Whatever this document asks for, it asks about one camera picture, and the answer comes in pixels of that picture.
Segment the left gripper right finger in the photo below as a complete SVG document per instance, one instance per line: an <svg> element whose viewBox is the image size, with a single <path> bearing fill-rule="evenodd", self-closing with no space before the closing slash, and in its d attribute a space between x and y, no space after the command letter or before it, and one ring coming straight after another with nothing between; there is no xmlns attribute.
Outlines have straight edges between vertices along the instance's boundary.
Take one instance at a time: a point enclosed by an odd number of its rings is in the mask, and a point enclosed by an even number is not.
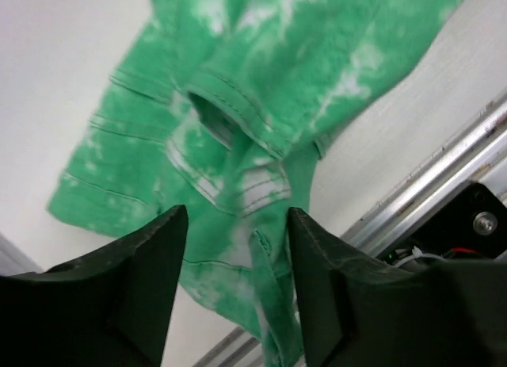
<svg viewBox="0 0 507 367"><path fill-rule="evenodd" d="M309 366L503 366L506 266L389 266L288 212L297 306Z"/></svg>

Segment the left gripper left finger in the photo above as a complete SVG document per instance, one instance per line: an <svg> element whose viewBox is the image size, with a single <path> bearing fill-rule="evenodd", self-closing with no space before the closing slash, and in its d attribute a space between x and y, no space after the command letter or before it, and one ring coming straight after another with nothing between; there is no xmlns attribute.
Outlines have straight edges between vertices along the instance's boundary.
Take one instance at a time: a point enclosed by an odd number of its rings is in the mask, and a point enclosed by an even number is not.
<svg viewBox="0 0 507 367"><path fill-rule="evenodd" d="M3 277L2 365L161 365L187 230L177 205L43 273Z"/></svg>

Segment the green white tie-dye trousers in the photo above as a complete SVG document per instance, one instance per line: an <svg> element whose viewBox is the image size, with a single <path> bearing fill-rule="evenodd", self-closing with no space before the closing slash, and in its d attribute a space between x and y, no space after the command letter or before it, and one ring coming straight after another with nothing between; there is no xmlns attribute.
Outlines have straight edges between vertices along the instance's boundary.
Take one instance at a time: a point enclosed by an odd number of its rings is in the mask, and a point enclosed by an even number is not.
<svg viewBox="0 0 507 367"><path fill-rule="evenodd" d="M462 1L151 0L48 211L120 237L185 205L183 289L257 338L267 366L294 365L287 211Z"/></svg>

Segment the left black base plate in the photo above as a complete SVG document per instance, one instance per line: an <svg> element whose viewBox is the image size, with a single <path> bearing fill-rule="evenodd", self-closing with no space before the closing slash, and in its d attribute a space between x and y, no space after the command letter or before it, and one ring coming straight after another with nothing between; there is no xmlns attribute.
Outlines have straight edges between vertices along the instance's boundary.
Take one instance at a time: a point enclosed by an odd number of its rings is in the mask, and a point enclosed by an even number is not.
<svg viewBox="0 0 507 367"><path fill-rule="evenodd" d="M464 182L417 220L378 259L394 265L414 247L444 259L495 259L506 251L506 207L483 184Z"/></svg>

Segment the aluminium frame rail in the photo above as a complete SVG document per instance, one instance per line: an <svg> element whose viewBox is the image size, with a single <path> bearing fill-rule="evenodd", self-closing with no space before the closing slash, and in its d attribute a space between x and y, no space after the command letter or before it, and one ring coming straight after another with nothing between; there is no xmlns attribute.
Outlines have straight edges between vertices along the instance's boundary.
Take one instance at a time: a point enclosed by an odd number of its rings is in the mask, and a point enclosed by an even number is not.
<svg viewBox="0 0 507 367"><path fill-rule="evenodd" d="M382 251L393 242L396 235L408 230L417 220L442 201L464 182L485 185L506 207L506 100L492 101L463 131L453 136L440 150L409 174L391 193L368 211L348 231L335 236L366 255L378 259ZM288 238L288 211L283 217L283 241L290 253ZM506 251L495 259L452 258L422 253L414 247L412 253L394 265L408 272L418 272L437 262L491 261L506 266ZM303 333L297 306L288 314L296 324L297 351L295 364L309 366L305 362Z"/></svg>

